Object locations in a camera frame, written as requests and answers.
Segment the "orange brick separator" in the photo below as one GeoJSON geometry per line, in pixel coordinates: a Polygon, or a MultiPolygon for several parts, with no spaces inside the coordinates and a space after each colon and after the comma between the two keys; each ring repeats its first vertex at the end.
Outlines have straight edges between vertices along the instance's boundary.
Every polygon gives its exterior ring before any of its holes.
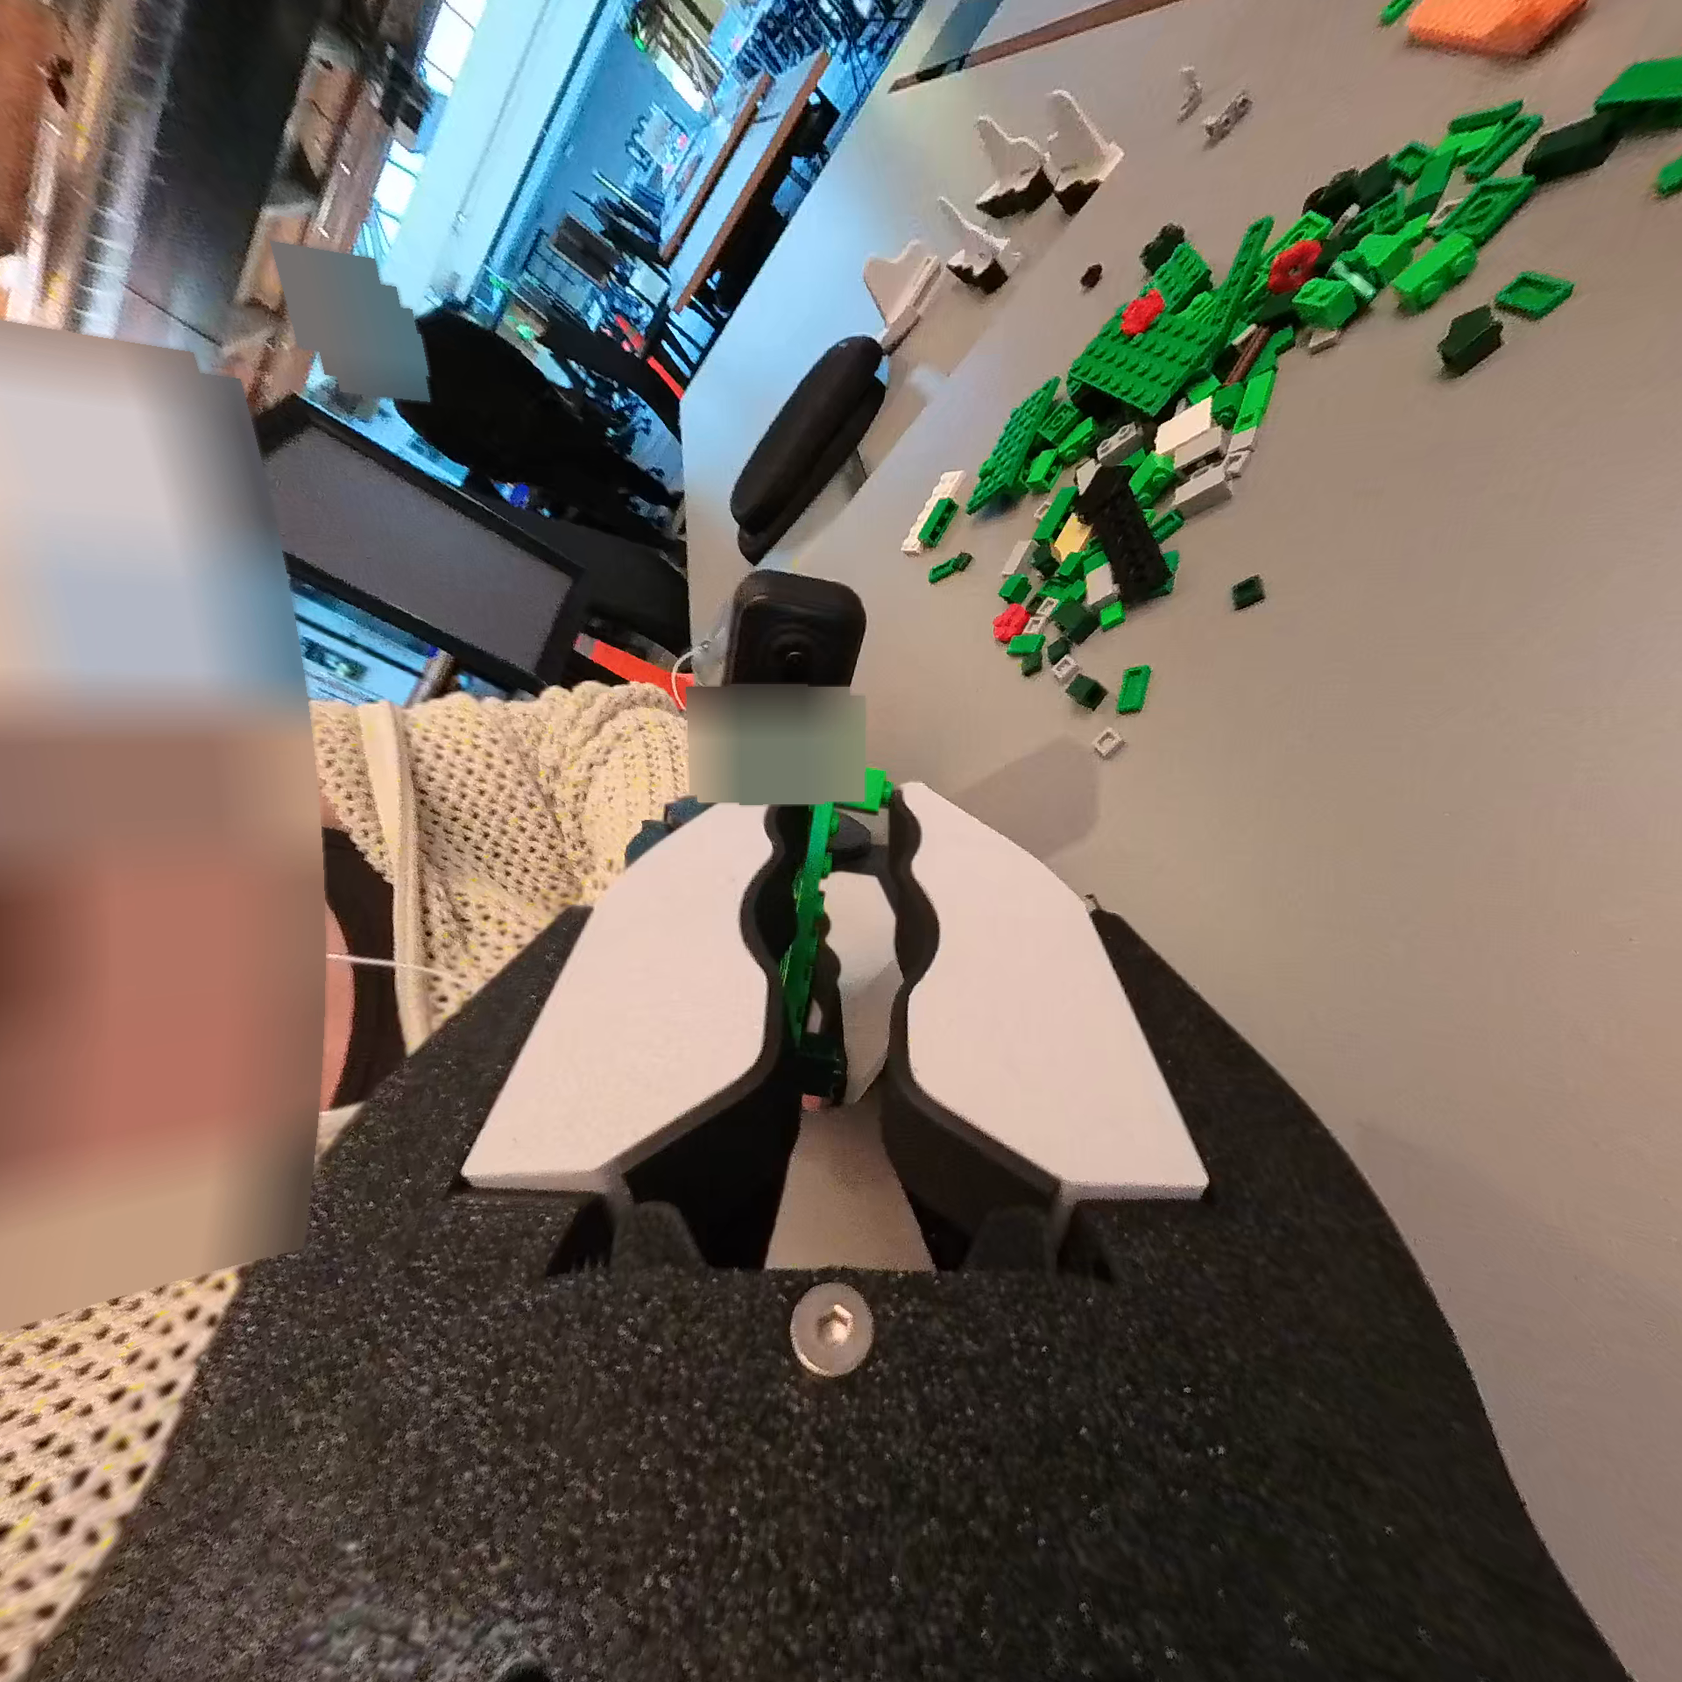
{"type": "Polygon", "coordinates": [[[1543,51],[1587,8],[1587,2],[1416,2],[1404,25],[1425,51],[1522,58],[1543,51]]]}

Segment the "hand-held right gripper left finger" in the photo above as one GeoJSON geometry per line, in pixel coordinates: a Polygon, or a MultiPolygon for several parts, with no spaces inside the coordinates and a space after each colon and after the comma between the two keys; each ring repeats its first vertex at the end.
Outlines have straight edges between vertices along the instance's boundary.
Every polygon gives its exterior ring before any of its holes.
{"type": "Polygon", "coordinates": [[[460,1174],[479,1192],[775,1205],[795,1141],[782,981],[795,812],[714,805],[585,916],[460,1174]]]}

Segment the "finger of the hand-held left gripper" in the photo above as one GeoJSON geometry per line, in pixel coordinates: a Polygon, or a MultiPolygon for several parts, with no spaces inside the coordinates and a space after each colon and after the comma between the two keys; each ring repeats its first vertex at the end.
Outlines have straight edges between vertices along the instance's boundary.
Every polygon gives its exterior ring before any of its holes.
{"type": "Polygon", "coordinates": [[[892,1021],[901,971],[898,916],[876,875],[835,873],[827,879],[827,950],[837,964],[840,1033],[847,1057],[841,1103],[859,1103],[892,1052],[892,1021]]]}

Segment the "green holed lego plate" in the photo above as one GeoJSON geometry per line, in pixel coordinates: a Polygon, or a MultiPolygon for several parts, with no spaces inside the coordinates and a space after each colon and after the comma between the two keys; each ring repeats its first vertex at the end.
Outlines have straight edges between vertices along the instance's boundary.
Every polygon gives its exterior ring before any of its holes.
{"type": "Polygon", "coordinates": [[[782,818],[794,819],[794,877],[791,877],[791,936],[782,960],[782,990],[788,1035],[797,1075],[797,1048],[811,1028],[813,975],[821,950],[821,924],[827,916],[825,881],[834,867],[837,826],[835,803],[813,807],[785,807],[782,818]]]}

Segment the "black desk monitor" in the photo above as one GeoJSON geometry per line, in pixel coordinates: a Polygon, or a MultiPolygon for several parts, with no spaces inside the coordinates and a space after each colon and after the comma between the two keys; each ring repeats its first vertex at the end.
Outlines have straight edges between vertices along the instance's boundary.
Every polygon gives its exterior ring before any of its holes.
{"type": "Polygon", "coordinates": [[[578,561],[294,394],[254,421],[287,570],[500,689],[563,683],[589,605],[578,561]]]}

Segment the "white and black fin piece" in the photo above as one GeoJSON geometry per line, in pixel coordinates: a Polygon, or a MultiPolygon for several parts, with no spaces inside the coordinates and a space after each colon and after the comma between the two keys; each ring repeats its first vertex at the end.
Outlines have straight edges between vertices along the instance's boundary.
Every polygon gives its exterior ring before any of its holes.
{"type": "Polygon", "coordinates": [[[944,260],[945,271],[972,292],[993,296],[1013,277],[1020,250],[1008,238],[969,220],[951,199],[942,197],[939,210],[956,241],[954,253],[944,260]]]}
{"type": "Polygon", "coordinates": [[[1043,157],[1048,179],[1063,217],[1074,218],[1124,160],[1124,148],[1108,139],[1070,91],[1051,91],[1045,100],[1050,137],[1043,157]]]}
{"type": "Polygon", "coordinates": [[[988,218],[1010,220],[1029,215],[1053,194],[1045,152],[1026,137],[1005,133],[990,115],[976,119],[976,133],[995,179],[976,199],[988,218]]]}
{"type": "Polygon", "coordinates": [[[892,258],[876,254],[866,260],[862,280],[882,316],[878,341],[886,354],[894,354],[920,324],[945,271],[939,253],[922,238],[909,241],[892,258]]]}

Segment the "person's black undershirt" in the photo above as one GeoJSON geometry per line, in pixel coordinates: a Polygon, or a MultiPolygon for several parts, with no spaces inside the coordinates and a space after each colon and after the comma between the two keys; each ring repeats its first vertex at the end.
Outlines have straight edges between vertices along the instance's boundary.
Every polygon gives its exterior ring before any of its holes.
{"type": "Polygon", "coordinates": [[[354,1106],[406,1060],[396,1011],[393,891],[349,836],[322,829],[326,995],[322,1112],[354,1106]]]}

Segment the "pile of loose lego pieces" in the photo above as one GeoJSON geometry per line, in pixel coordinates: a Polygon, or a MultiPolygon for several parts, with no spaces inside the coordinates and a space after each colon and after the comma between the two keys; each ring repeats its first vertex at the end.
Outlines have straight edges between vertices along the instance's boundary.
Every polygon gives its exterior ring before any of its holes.
{"type": "Polygon", "coordinates": [[[1074,709],[1140,715],[1149,666],[1106,683],[1084,666],[1085,643],[1171,594],[1171,540],[1230,503],[1286,354],[1335,346],[1380,305],[1402,318],[1440,305],[1540,189],[1678,119],[1678,58],[1636,60],[1576,121],[1548,127],[1511,98],[1332,176],[1281,232],[1254,220],[1221,279],[1167,225],[1146,247],[1137,295],[1013,407],[974,474],[935,480],[901,551],[932,557],[929,582],[945,582],[974,562],[950,551],[960,519],[1029,501],[1038,522],[1002,569],[993,642],[1074,709]]]}

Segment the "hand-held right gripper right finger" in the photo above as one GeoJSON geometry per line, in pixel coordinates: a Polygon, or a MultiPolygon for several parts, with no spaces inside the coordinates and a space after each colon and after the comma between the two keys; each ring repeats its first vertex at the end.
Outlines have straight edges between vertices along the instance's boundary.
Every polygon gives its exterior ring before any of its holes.
{"type": "Polygon", "coordinates": [[[889,805],[884,1139],[942,1223],[1195,1203],[1208,1168],[1084,897],[935,790],[889,805]]]}

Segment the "black oblong case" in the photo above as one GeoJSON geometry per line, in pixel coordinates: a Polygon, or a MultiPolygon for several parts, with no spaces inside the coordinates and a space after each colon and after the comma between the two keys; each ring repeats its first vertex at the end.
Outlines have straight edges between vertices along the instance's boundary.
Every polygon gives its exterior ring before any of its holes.
{"type": "Polygon", "coordinates": [[[858,452],[888,399],[879,339],[835,342],[785,399],[729,494],[749,566],[760,564],[858,452]]]}

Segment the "person in cream knit sweater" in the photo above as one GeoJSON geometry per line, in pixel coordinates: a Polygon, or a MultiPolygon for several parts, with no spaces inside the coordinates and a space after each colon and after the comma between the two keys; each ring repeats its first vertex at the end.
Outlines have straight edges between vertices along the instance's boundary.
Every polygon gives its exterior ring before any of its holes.
{"type": "MultiPolygon", "coordinates": [[[[659,687],[308,711],[322,828],[393,891],[406,1060],[563,911],[593,905],[688,793],[682,711],[659,687]]],[[[367,1101],[321,1114],[319,1160],[367,1101]]],[[[5,1336],[5,1678],[29,1677],[109,1563],[244,1283],[227,1268],[5,1336]]]]}

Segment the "wooden office desk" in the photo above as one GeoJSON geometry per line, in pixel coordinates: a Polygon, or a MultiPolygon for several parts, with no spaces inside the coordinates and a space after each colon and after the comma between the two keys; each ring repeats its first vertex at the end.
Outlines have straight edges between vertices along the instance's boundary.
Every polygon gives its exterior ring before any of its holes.
{"type": "Polygon", "coordinates": [[[666,191],[659,266],[672,314],[699,299],[749,217],[773,201],[773,179],[794,157],[829,66],[831,55],[817,51],[788,71],[724,82],[715,119],[691,140],[666,191]]]}

